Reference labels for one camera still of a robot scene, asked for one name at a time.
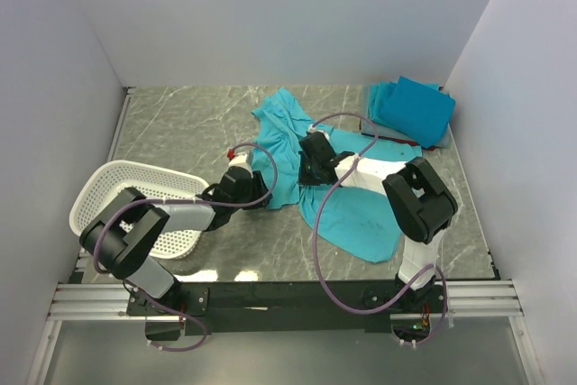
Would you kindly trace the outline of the turquoise t shirt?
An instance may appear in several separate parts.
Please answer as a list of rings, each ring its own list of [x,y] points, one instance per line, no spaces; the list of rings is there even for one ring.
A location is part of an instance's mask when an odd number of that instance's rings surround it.
[[[261,123],[257,143],[272,155],[268,158],[256,150],[252,167],[261,172],[267,185],[278,179],[268,209],[296,204],[303,219],[313,226],[330,189],[328,185],[298,184],[298,140],[307,134],[314,120],[285,88],[267,96],[252,113]],[[391,259],[401,230],[387,197],[361,188],[338,188],[323,209],[318,235],[360,259],[378,263]]]
[[[389,126],[380,114],[383,104],[391,97],[396,87],[395,82],[371,84],[369,88],[368,117],[375,124]]]

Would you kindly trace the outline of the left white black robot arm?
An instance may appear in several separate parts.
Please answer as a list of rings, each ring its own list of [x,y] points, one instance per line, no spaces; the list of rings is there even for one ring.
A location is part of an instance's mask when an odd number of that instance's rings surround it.
[[[101,167],[70,213],[80,246],[118,280],[148,294],[159,314],[174,312],[178,280],[151,255],[162,236],[195,241],[226,225],[239,209],[268,205],[270,190],[259,171],[233,166],[214,184],[174,170],[117,161]]]

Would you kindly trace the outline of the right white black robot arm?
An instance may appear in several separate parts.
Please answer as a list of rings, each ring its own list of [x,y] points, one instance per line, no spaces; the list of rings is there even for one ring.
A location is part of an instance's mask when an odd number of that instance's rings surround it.
[[[312,250],[324,238],[365,261],[381,262],[400,247],[398,288],[384,305],[419,310],[435,284],[444,232],[458,212],[450,189],[428,160],[389,151],[375,138],[347,142],[337,133],[309,129],[298,143],[298,184],[316,198],[307,208]]]

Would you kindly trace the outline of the folded turquoise t shirt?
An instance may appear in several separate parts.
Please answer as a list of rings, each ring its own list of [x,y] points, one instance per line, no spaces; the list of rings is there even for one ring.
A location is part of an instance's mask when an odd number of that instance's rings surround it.
[[[389,126],[380,114],[383,104],[391,97],[396,87],[395,82],[371,84],[369,88],[368,117],[375,124]]]

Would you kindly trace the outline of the folded blue t shirt top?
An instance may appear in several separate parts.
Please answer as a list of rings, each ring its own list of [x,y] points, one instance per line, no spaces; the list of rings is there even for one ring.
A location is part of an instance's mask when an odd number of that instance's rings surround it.
[[[389,127],[422,147],[431,148],[444,138],[455,107],[456,101],[439,86],[400,77],[377,114]]]

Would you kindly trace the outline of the white perforated plastic basket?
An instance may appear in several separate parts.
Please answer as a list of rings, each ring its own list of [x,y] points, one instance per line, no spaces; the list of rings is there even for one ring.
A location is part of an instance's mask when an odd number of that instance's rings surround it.
[[[101,166],[79,193],[69,214],[76,235],[126,188],[136,188],[147,198],[189,199],[202,193],[208,183],[197,176],[129,160],[113,160]],[[182,259],[192,252],[200,232],[170,229],[161,234],[150,256]]]

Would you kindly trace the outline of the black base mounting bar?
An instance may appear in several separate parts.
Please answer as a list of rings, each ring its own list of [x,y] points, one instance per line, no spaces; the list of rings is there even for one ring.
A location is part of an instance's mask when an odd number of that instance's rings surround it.
[[[213,333],[363,330],[389,333],[393,315],[422,316],[442,311],[443,292],[433,285],[426,293],[402,296],[390,308],[371,315],[355,315],[338,307],[317,281],[250,281],[179,283],[155,307],[136,291],[129,296],[126,314],[146,320],[153,340],[175,340],[168,325],[167,307],[201,320]]]

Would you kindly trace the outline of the aluminium frame rail front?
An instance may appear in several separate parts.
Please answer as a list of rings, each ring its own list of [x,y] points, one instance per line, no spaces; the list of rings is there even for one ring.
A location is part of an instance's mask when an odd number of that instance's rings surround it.
[[[448,316],[514,317],[524,311],[510,280],[450,280]],[[129,294],[120,284],[59,284],[53,295],[49,321],[145,321],[128,316]]]

